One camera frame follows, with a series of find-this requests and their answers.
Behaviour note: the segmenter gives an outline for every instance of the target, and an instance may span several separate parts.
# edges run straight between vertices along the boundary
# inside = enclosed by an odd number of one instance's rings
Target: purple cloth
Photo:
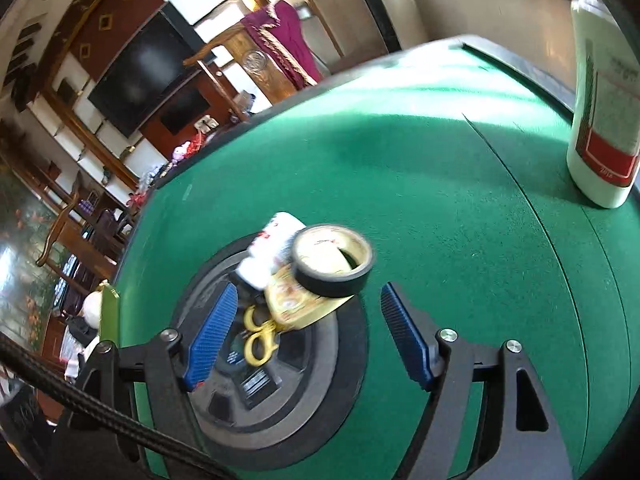
[[[309,77],[319,82],[322,79],[322,75],[318,72],[311,50],[309,50],[305,39],[302,37],[302,28],[300,27],[300,19],[296,9],[287,2],[280,0],[274,5],[274,10],[280,19],[280,25],[267,30],[289,51]],[[267,23],[276,23],[276,20],[269,16],[265,7],[246,15],[242,19],[242,24],[252,40],[261,50],[271,56],[271,59],[277,63],[293,85],[298,90],[309,86],[309,83],[280,52],[274,51],[268,43],[265,43],[258,29]]]

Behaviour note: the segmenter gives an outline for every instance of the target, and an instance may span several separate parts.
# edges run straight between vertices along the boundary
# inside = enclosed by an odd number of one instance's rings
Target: scissors handle
[[[254,309],[255,307],[252,305],[244,311],[244,327],[249,331],[253,332],[246,342],[244,343],[244,358],[253,367],[262,366],[269,359],[271,359],[271,355],[278,348],[278,345],[275,341],[276,335],[276,323],[273,319],[269,319],[264,322],[260,326],[256,326],[254,323]],[[264,355],[262,359],[258,359],[254,355],[254,341],[260,339],[262,343],[262,347],[264,348]]]

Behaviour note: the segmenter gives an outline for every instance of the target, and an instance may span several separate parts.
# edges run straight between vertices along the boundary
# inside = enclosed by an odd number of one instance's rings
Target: green table
[[[369,365],[353,411],[311,457],[243,478],[392,477],[426,394],[380,313],[389,280],[469,341],[523,344],[576,475],[626,412],[640,383],[636,199],[617,210],[588,202],[564,161],[570,115],[463,43],[473,41],[427,44],[302,92],[145,205],[115,284],[121,346],[165,328],[198,268],[277,211],[351,226],[378,253],[362,296]],[[151,424],[143,387],[137,398]],[[452,473],[465,469],[480,398],[474,388]]]

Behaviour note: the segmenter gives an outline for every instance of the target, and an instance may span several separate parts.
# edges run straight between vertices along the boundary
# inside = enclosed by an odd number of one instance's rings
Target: black tape roll
[[[348,272],[319,272],[305,263],[305,253],[313,245],[334,243],[355,267]],[[367,283],[375,261],[371,244],[360,233],[333,224],[312,225],[299,231],[291,247],[292,270],[296,281],[306,290],[326,298],[346,298],[358,294]]]

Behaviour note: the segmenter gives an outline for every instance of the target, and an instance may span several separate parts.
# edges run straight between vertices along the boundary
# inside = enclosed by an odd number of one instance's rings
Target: black braided cable
[[[27,350],[1,332],[0,362],[24,381],[66,408],[76,413],[84,413],[114,433],[130,438],[141,446],[178,462],[200,469],[213,479],[238,480],[233,472],[201,451],[169,435],[146,427],[62,380]]]

